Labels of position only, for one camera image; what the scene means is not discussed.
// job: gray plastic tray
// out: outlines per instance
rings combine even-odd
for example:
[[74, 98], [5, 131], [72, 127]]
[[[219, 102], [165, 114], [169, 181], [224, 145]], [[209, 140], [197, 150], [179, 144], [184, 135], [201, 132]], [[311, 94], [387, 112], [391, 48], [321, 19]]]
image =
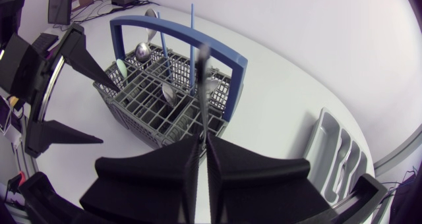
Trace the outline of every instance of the gray plastic tray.
[[[119, 93], [94, 82], [105, 104], [115, 119], [135, 136], [153, 149], [202, 133], [202, 117], [199, 101], [191, 96], [189, 88], [189, 59], [168, 49], [168, 58], [163, 49], [150, 44], [151, 58], [139, 63], [134, 52], [126, 55], [128, 77], [123, 78], [115, 62], [105, 73], [121, 89]], [[218, 85], [211, 92], [208, 108], [208, 130], [221, 136], [227, 121], [223, 119], [231, 78], [211, 67], [210, 78]], [[162, 84], [169, 84], [177, 96], [172, 107], [162, 93]]]
[[366, 155], [327, 108], [321, 109], [304, 158], [311, 163], [308, 179], [330, 205], [344, 199], [366, 173]]

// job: cable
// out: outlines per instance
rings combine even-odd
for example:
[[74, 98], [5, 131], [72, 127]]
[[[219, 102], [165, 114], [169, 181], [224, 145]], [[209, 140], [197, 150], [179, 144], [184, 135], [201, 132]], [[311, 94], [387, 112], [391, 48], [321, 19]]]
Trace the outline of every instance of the cable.
[[399, 188], [401, 188], [401, 187], [405, 187], [405, 186], [407, 186], [407, 185], [410, 185], [410, 184], [413, 184], [413, 181], [411, 181], [411, 182], [407, 182], [407, 183], [405, 183], [405, 184], [403, 184], [403, 185], [401, 185], [401, 186], [399, 186], [399, 187], [397, 187], [397, 188], [393, 188], [391, 191], [388, 191], [387, 192], [387, 194], [385, 195], [385, 197], [381, 200], [381, 202], [380, 202], [380, 204], [386, 199], [386, 198], [389, 198], [389, 197], [391, 197], [391, 196], [393, 196], [393, 192], [394, 191], [396, 191], [397, 189], [399, 189]]
[[20, 116], [18, 117], [19, 120], [21, 120], [21, 118], [24, 116], [24, 107], [22, 106], [22, 113], [20, 114]]
[[415, 171], [406, 171], [406, 173], [404, 173], [404, 177], [403, 177], [402, 182], [404, 182], [404, 179], [406, 178], [406, 175], [407, 175], [408, 173], [413, 173], [413, 174], [415, 174]]
[[95, 2], [97, 2], [97, 1], [101, 1], [102, 3], [104, 2], [104, 1], [102, 1], [102, 0], [95, 0], [95, 1], [93, 1], [92, 3], [90, 3], [88, 6], [85, 6], [78, 14], [76, 14], [74, 17], [72, 17], [71, 18], [71, 20], [73, 20], [73, 19], [75, 19], [80, 13], [82, 13], [83, 11], [85, 11], [90, 5], [93, 5]]
[[103, 5], [102, 7], [100, 7], [100, 8], [98, 9], [98, 11], [97, 11], [97, 15], [101, 15], [101, 14], [100, 14], [100, 10], [101, 10], [101, 9], [103, 9], [103, 7], [108, 6], [108, 5], [112, 5], [112, 4], [111, 4], [111, 3], [109, 3], [109, 4], [105, 4], [105, 5]]
[[415, 175], [417, 175], [417, 169], [415, 168], [414, 165], [412, 165], [413, 171], [415, 171]]
[[9, 191], [7, 190], [7, 188], [6, 188], [6, 195], [5, 195], [5, 200], [3, 201], [4, 203], [6, 203], [6, 200], [7, 200], [7, 194], [9, 193]]
[[[74, 23], [76, 23], [76, 24], [82, 24], [82, 23], [84, 23], [84, 22], [87, 22], [87, 21], [89, 21], [89, 20], [93, 20], [93, 19], [95, 19], [95, 18], [99, 18], [99, 17], [101, 17], [101, 16], [107, 16], [107, 15], [109, 15], [109, 14], [113, 14], [113, 13], [116, 13], [116, 12], [119, 12], [119, 11], [124, 11], [124, 10], [128, 10], [128, 9], [132, 9], [132, 8], [134, 8], [134, 7], [139, 7], [139, 6], [144, 6], [144, 5], [147, 5], [147, 4], [155, 4], [155, 5], [158, 5], [158, 6], [160, 6], [160, 4], [158, 4], [158, 3], [155, 3], [155, 2], [151, 2], [151, 1], [149, 1], [149, 0], [144, 0], [144, 1], [138, 1], [138, 2], [136, 2], [134, 5], [130, 5], [130, 6], [128, 6], [128, 7], [120, 7], [120, 8], [114, 8], [114, 9], [112, 9], [112, 10], [110, 10], [108, 13], [99, 13], [99, 11], [103, 8], [103, 7], [105, 7], [105, 6], [107, 6], [107, 5], [109, 5], [109, 4], [107, 4], [107, 5], [103, 5], [103, 3], [106, 3], [106, 2], [108, 2], [108, 1], [111, 1], [111, 0], [107, 0], [107, 1], [102, 1], [101, 2], [101, 4], [99, 4], [97, 7], [95, 7], [94, 9], [92, 9], [92, 11], [91, 11], [91, 13], [90, 14], [88, 14], [88, 16], [85, 18], [85, 19], [83, 19], [83, 20], [74, 20], [75, 18], [76, 18], [76, 16], [78, 16], [78, 14], [80, 14], [83, 10], [85, 10], [87, 7], [89, 7], [89, 6], [86, 6], [85, 7], [85, 9], [83, 9], [82, 11], [80, 11], [76, 16], [74, 16], [74, 17], [72, 17], [72, 19], [74, 20], [73, 22]], [[103, 5], [102, 7], [100, 7], [98, 10], [97, 10], [97, 15], [96, 16], [91, 16], [91, 14], [95, 11], [95, 9], [97, 9], [99, 6], [101, 6], [101, 5]], [[56, 28], [56, 29], [60, 29], [62, 32], [64, 32], [64, 31], [66, 31], [66, 30], [68, 30], [69, 28], [70, 28], [70, 26], [68, 26], [67, 28], [65, 28], [65, 29], [63, 29], [62, 28], [62, 25], [53, 25], [53, 28]]]

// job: spoon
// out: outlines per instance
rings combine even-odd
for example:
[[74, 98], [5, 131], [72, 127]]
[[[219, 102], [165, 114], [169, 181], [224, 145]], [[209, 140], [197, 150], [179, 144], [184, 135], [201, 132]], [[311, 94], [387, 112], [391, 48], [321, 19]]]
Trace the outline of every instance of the spoon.
[[198, 73], [198, 95], [200, 114], [202, 116], [202, 125], [204, 127], [204, 140], [202, 141], [202, 149], [206, 147], [206, 137], [208, 135], [208, 98], [206, 93], [207, 71], [206, 62], [210, 58], [210, 48], [207, 45], [199, 47], [198, 61], [196, 69]]
[[[145, 16], [157, 18], [157, 13], [152, 9], [148, 9], [145, 12]], [[152, 38], [156, 35], [157, 31], [146, 28], [146, 33], [148, 34], [148, 41], [146, 43], [139, 43], [135, 48], [135, 58], [139, 62], [145, 62], [149, 60], [151, 56], [151, 49], [149, 45]]]
[[344, 173], [346, 172], [346, 165], [347, 165], [347, 160], [349, 159], [351, 150], [349, 150], [346, 154], [346, 159], [344, 160], [344, 163], [342, 165], [342, 171], [340, 171], [340, 178], [338, 179], [338, 184], [337, 184], [337, 188], [336, 188], [336, 193], [338, 194], [340, 192], [340, 189], [342, 187], [342, 183], [343, 183], [343, 177], [344, 177]]

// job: white wall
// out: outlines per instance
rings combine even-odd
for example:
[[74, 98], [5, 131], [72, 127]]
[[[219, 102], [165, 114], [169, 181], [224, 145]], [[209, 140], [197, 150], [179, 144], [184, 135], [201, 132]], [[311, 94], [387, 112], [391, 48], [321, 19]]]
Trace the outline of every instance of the white wall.
[[50, 24], [47, 23], [48, 0], [25, 0], [20, 19], [18, 34], [28, 43], [46, 30]]

